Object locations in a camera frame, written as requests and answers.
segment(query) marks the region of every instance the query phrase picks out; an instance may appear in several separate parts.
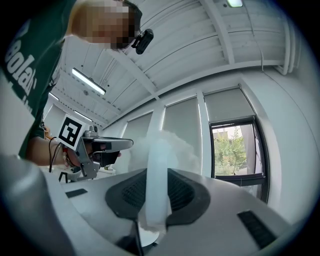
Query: person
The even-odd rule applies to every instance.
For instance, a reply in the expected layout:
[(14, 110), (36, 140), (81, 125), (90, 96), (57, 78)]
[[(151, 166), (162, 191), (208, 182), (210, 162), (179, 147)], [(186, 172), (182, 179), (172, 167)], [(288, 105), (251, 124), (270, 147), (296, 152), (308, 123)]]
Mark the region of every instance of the person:
[[(24, 111), (23, 118), (27, 119), (30, 114), (32, 120), (31, 127), (26, 125), (27, 122), (18, 123), (20, 129), (28, 129), (18, 152), (21, 158), (39, 166), (50, 164), (49, 141), (44, 139), (41, 123), (49, 92), (59, 78), (53, 74), (59, 73), (54, 71), (64, 39), (77, 36), (104, 48), (124, 49), (136, 37), (140, 19), (140, 10), (128, 0), (56, 0), (23, 24), (8, 46), (0, 68), (1, 86), (12, 89), (14, 97), (11, 102), (17, 98), (20, 102), (15, 106), (23, 106), (20, 109)], [(52, 155), (57, 145), (58, 142), (51, 142)], [(88, 153), (92, 152), (90, 144), (86, 149)], [(67, 149), (67, 158), (68, 163), (80, 165), (70, 148)], [(61, 148), (53, 164), (65, 163)]]

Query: black slot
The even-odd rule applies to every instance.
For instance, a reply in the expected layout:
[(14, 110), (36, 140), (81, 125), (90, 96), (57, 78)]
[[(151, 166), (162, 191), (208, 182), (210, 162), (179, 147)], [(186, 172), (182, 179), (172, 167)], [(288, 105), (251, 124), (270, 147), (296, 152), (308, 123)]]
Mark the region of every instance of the black slot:
[(276, 240), (276, 236), (251, 210), (240, 212), (237, 215), (260, 249)]

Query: white ceiling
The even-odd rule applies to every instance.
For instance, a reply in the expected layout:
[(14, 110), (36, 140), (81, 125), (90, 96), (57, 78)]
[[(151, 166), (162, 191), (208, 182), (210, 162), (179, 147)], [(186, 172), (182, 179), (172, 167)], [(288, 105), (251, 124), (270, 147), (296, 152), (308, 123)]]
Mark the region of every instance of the white ceiling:
[[(226, 0), (133, 0), (141, 30), (154, 39), (144, 54), (101, 49), (77, 37), (63, 46), (61, 76), (53, 89), (61, 103), (102, 127), (139, 105), (198, 78), (242, 67), (283, 65), (285, 19), (263, 0), (231, 8)], [(106, 90), (104, 96), (72, 75), (77, 68)]]

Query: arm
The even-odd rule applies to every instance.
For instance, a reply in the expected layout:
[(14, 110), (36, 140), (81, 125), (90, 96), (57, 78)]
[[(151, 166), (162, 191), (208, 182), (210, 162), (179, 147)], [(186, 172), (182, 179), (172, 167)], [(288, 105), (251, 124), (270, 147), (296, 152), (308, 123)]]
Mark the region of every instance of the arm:
[[(38, 166), (48, 166), (50, 161), (54, 157), (54, 152), (58, 146), (57, 141), (51, 141), (50, 150), (51, 150), (51, 159), (49, 154), (49, 140), (45, 140), (41, 137), (33, 137), (29, 140), (26, 151), (26, 159), (34, 162)], [(54, 165), (63, 165), (63, 152), (62, 147), (56, 153), (56, 158), (53, 163)]]

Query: window shade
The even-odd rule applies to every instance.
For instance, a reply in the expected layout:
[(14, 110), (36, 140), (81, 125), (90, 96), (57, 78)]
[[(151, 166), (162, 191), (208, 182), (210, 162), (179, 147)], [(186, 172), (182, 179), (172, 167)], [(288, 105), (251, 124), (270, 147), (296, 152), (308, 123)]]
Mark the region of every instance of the window shade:
[[(149, 123), (151, 120), (152, 113), (146, 114), (144, 116), (138, 117), (132, 121), (129, 121), (126, 125), (123, 139), (133, 140), (133, 144), (139, 138), (143, 138), (147, 135), (149, 128)], [(130, 161), (130, 151), (123, 150), (121, 151), (121, 157), (115, 161), (112, 167), (116, 170), (116, 174), (125, 174), (128, 172), (128, 165)]]
[(149, 113), (129, 121), (122, 138), (131, 139), (133, 142), (135, 142), (138, 138), (145, 137), (149, 128), (151, 116), (152, 113)]
[(204, 97), (204, 100), (210, 123), (254, 115), (254, 111), (240, 89), (209, 94)]
[(201, 156), (200, 116), (196, 98), (167, 107), (162, 129), (176, 134), (193, 146), (196, 156)]

